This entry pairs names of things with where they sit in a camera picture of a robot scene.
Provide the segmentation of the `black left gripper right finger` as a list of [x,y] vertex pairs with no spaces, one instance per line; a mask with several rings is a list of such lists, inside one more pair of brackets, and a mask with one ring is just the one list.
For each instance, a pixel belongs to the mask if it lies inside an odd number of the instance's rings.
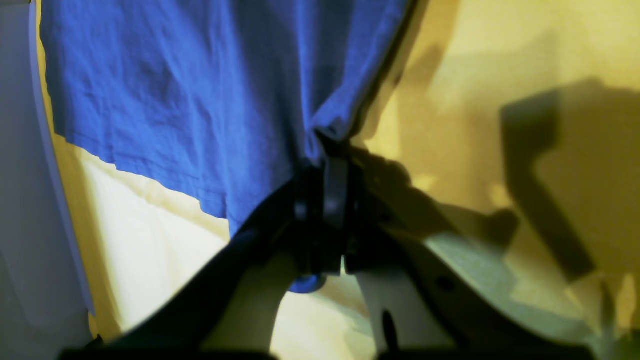
[[409,174],[350,145],[325,142],[325,223],[344,232],[346,271],[371,317],[380,360],[592,360],[581,344],[518,324],[473,289],[433,246],[461,228]]

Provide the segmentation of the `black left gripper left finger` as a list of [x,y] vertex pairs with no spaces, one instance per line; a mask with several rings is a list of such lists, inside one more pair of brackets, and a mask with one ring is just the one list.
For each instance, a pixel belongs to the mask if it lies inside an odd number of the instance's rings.
[[263,201],[230,243],[176,296],[111,342],[66,350],[62,360],[270,360],[281,301],[326,282],[314,235],[323,176],[300,170]]

